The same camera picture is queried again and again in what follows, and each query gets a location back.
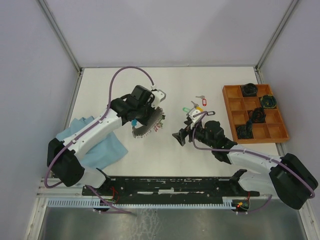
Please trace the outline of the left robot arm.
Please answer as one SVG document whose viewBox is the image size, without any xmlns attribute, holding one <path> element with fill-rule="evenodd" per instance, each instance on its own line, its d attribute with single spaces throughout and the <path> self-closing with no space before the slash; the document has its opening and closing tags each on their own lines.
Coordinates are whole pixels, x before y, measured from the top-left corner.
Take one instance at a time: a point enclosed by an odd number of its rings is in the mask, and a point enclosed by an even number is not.
<svg viewBox="0 0 320 240">
<path fill-rule="evenodd" d="M 133 120 L 140 123 L 140 127 L 132 127 L 134 137 L 149 133 L 162 118 L 163 110 L 159 105 L 165 98 L 166 94 L 160 89 L 149 90 L 137 85 L 132 93 L 111 100 L 105 113 L 81 130 L 63 140 L 54 138 L 49 142 L 49 171 L 67 187 L 89 185 L 99 195 L 106 195 L 111 189 L 108 177 L 100 169 L 82 166 L 81 160 L 108 134 Z"/>
</svg>

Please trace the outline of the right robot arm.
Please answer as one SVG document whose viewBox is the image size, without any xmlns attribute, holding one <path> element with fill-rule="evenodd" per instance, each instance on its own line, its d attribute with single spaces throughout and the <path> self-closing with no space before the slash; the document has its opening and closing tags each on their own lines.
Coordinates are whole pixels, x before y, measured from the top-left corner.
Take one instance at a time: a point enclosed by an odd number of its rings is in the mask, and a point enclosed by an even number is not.
<svg viewBox="0 0 320 240">
<path fill-rule="evenodd" d="M 295 210 L 315 197 L 318 181 L 297 156 L 266 155 L 248 149 L 227 138 L 218 121 L 188 123 L 172 136 L 181 146 L 186 138 L 193 144 L 200 142 L 205 145 L 202 150 L 210 151 L 218 161 L 242 167 L 241 173 L 236 173 L 236 179 L 229 183 L 231 193 L 236 196 L 246 191 L 275 195 Z"/>
</svg>

